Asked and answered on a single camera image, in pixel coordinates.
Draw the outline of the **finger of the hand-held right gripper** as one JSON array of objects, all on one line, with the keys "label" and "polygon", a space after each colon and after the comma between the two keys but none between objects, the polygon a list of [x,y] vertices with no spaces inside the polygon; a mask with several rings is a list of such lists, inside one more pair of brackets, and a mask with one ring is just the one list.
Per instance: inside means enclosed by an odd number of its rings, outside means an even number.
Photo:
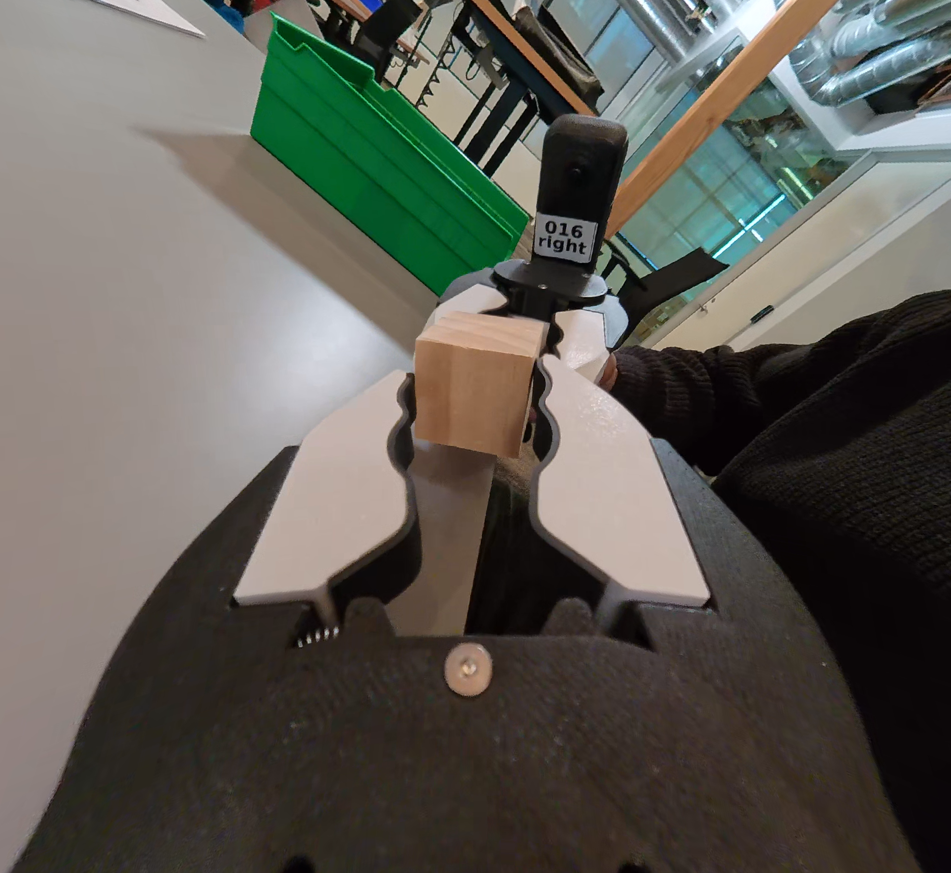
[{"label": "finger of the hand-held right gripper", "polygon": [[494,286],[470,286],[436,306],[433,312],[433,325],[451,314],[488,314],[498,309],[505,309],[507,306],[508,297]]},{"label": "finger of the hand-held right gripper", "polygon": [[544,358],[552,357],[595,386],[610,362],[605,318],[587,309],[557,312],[550,322]]}]

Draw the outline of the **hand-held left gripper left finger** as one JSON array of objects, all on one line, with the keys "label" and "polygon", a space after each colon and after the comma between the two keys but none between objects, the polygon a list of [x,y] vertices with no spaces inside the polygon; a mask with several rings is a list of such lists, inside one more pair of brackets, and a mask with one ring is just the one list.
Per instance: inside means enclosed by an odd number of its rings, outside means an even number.
[{"label": "hand-held left gripper left finger", "polygon": [[310,604],[342,618],[391,603],[422,566],[414,378],[392,372],[303,439],[235,591],[238,605]]}]

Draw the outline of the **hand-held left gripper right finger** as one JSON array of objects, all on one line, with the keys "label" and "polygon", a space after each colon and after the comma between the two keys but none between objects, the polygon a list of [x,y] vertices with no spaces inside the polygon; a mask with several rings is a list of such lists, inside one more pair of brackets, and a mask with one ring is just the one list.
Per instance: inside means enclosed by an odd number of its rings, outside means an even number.
[{"label": "hand-held left gripper right finger", "polygon": [[648,431],[558,358],[536,365],[529,523],[580,575],[597,626],[630,605],[706,607],[707,584]]}]

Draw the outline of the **medium wooden cube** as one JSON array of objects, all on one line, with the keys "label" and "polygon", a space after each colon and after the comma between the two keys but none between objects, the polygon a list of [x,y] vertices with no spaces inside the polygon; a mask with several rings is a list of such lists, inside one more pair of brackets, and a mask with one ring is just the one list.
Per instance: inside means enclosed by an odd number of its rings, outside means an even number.
[{"label": "medium wooden cube", "polygon": [[548,324],[450,311],[418,337],[417,439],[517,458]]}]

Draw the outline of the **green plastic bin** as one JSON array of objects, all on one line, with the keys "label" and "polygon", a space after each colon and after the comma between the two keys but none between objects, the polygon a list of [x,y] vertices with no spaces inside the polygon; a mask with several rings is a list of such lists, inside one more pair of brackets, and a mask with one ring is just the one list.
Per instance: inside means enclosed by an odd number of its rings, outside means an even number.
[{"label": "green plastic bin", "polygon": [[440,295],[508,259],[527,213],[372,67],[278,15],[250,134]]}]

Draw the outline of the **person's right forearm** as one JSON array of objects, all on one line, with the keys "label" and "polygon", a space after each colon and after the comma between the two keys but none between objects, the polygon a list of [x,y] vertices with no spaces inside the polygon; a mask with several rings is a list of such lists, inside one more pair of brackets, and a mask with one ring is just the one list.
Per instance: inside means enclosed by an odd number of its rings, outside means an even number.
[{"label": "person's right forearm", "polygon": [[612,355],[609,393],[687,463],[718,475],[769,428],[849,439],[949,385],[948,290],[852,320],[814,344],[642,346]]}]

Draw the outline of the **black bag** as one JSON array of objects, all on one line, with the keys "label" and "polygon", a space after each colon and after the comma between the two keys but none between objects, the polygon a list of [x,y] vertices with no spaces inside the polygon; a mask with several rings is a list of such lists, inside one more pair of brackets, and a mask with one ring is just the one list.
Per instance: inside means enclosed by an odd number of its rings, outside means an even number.
[{"label": "black bag", "polygon": [[551,12],[543,5],[535,11],[523,4],[513,19],[518,33],[597,116],[597,103],[604,88]]}]

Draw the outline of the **black office chair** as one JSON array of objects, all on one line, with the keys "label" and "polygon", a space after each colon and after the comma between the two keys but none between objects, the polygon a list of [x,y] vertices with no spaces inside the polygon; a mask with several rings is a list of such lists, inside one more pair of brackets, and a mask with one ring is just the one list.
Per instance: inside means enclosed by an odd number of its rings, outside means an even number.
[{"label": "black office chair", "polygon": [[611,263],[621,267],[626,275],[616,296],[631,325],[636,325],[653,309],[673,297],[681,296],[691,288],[716,278],[730,267],[728,263],[719,261],[702,248],[694,249],[677,261],[645,276],[635,274],[615,249],[612,250]]},{"label": "black office chair", "polygon": [[386,0],[361,25],[351,52],[373,68],[377,83],[383,83],[392,48],[422,13],[423,7],[414,0]]}]

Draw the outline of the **wooden top table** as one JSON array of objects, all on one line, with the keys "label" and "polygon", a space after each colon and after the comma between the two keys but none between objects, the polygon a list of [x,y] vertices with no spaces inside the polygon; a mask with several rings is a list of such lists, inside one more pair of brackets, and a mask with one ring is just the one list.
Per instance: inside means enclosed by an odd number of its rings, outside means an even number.
[{"label": "wooden top table", "polygon": [[468,39],[469,23],[487,37],[493,58],[502,67],[501,92],[464,149],[464,155],[493,177],[506,156],[537,117],[567,114],[594,116],[596,111],[569,87],[555,69],[518,32],[511,19],[493,0],[461,0],[460,14],[451,37],[475,51]]}]

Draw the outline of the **wooden ceiling beam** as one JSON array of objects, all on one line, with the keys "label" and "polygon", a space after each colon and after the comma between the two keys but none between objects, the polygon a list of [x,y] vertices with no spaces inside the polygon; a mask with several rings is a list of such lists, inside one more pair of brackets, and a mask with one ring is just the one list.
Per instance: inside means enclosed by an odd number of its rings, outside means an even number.
[{"label": "wooden ceiling beam", "polygon": [[783,1],[766,26],[618,187],[605,237],[613,237],[638,212],[838,1]]}]

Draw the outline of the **person's black sweater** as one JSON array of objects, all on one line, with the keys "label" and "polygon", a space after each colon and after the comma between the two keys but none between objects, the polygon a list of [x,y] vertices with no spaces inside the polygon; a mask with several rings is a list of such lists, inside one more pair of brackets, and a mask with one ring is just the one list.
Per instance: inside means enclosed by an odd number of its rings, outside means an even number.
[{"label": "person's black sweater", "polygon": [[818,448],[769,428],[715,476],[816,617],[913,852],[949,871],[949,385]]}]

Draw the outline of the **silver insulated pipes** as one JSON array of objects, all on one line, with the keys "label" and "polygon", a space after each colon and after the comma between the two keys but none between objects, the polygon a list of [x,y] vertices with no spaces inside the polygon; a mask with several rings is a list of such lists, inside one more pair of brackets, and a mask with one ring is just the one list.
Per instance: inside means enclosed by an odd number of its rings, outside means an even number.
[{"label": "silver insulated pipes", "polygon": [[949,59],[950,0],[879,0],[841,22],[830,40],[813,30],[789,62],[808,97],[841,107]]}]

